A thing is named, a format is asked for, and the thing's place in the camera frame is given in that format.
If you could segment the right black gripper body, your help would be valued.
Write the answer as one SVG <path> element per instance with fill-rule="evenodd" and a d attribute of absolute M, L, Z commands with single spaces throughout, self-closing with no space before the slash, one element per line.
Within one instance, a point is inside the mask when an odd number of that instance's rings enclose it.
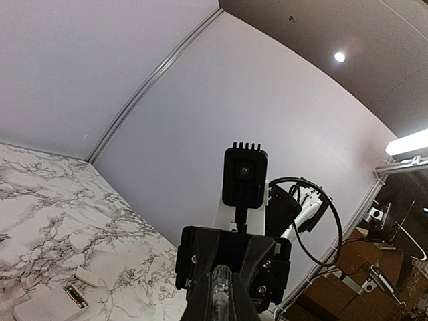
<path fill-rule="evenodd" d="M 190 298 L 204 272 L 219 265 L 240 275 L 257 311 L 282 302 L 290 272 L 292 244 L 280 237 L 186 226 L 175 264 L 175 286 Z"/>

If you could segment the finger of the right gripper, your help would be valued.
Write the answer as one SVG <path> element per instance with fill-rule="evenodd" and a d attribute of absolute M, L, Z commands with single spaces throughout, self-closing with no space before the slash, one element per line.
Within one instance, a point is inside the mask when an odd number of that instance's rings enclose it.
<path fill-rule="evenodd" d="M 259 320 L 273 298 L 276 243 L 271 237 L 231 234 L 234 320 Z"/>

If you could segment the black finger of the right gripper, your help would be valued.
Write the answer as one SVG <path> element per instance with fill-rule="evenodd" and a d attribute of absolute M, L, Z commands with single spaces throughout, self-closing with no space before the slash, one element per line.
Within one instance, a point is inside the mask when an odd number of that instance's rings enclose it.
<path fill-rule="evenodd" d="M 219 246 L 220 234 L 207 228 L 193 229 L 192 255 L 196 256 L 187 307 L 181 320 L 212 320 L 213 290 L 211 272 Z"/>

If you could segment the white battery cover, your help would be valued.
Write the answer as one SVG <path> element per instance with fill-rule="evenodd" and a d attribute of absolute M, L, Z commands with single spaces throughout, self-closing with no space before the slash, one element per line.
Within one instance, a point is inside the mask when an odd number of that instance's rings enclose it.
<path fill-rule="evenodd" d="M 81 282 L 84 282 L 85 284 L 95 288 L 98 288 L 102 285 L 101 279 L 98 276 L 80 266 L 78 266 L 76 269 L 75 277 Z"/>

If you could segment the black gold battery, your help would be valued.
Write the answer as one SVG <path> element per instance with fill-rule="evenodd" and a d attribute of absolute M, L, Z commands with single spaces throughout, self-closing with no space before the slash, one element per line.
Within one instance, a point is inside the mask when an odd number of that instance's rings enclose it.
<path fill-rule="evenodd" d="M 76 303 L 76 305 L 80 308 L 86 308 L 89 306 L 89 303 L 86 299 L 81 295 L 81 293 L 77 290 L 77 288 L 73 285 L 68 285 L 63 288 L 64 292 Z"/>

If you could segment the white remote control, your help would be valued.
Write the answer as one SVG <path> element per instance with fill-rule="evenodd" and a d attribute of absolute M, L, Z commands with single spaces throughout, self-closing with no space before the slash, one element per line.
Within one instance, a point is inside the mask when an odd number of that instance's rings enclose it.
<path fill-rule="evenodd" d="M 89 306 L 80 309 L 76 303 L 64 292 L 57 288 L 49 293 L 32 298 L 13 309 L 13 317 L 20 321 L 60 321 L 75 320 L 86 312 Z"/>

